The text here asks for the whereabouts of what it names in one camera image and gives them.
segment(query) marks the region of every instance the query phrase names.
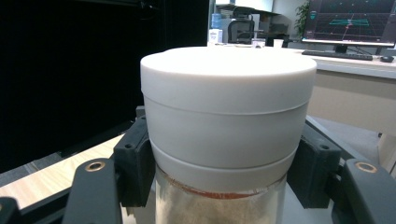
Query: white wall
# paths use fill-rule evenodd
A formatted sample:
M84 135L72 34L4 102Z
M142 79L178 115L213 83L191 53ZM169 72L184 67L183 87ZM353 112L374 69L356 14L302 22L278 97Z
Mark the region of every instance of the white wall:
M272 18L272 23L282 23L289 26L288 34L291 38L297 36L294 30L294 22L297 20L296 8L302 5L306 0L274 0L273 12L281 15Z
M271 11L274 0L236 0L235 5L239 7L253 7L262 11Z

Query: computer monitor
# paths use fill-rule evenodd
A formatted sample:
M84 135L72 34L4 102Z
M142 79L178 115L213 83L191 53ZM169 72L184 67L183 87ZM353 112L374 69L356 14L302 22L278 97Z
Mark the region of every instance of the computer monitor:
M393 48L396 0L310 0L302 41L348 46Z

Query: desk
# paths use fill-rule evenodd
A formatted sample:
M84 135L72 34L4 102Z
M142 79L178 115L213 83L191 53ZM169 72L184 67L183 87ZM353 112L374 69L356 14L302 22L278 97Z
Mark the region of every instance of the desk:
M382 133L379 159L391 171L396 162L396 61L311 58L318 71L308 115Z

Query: white plastic container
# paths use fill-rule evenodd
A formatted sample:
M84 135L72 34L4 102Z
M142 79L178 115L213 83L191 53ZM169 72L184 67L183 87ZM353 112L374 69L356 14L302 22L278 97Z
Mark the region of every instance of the white plastic container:
M183 190L210 194L281 181L301 137L315 73L313 60L272 48L171 49L143 58L158 166Z
M222 43L222 30L220 29L210 29L208 37L208 42L213 44Z

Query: black metal frame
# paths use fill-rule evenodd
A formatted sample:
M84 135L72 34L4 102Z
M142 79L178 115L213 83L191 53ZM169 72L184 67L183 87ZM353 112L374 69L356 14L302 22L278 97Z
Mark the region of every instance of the black metal frame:
M396 223L395 180L329 135L307 118L288 172L288 183L303 207L327 208L332 199L334 223ZM77 168L70 189L22 210L15 199L0 198L0 224L121 223L120 203L145 206L154 172L146 118L141 117L110 159L87 161Z

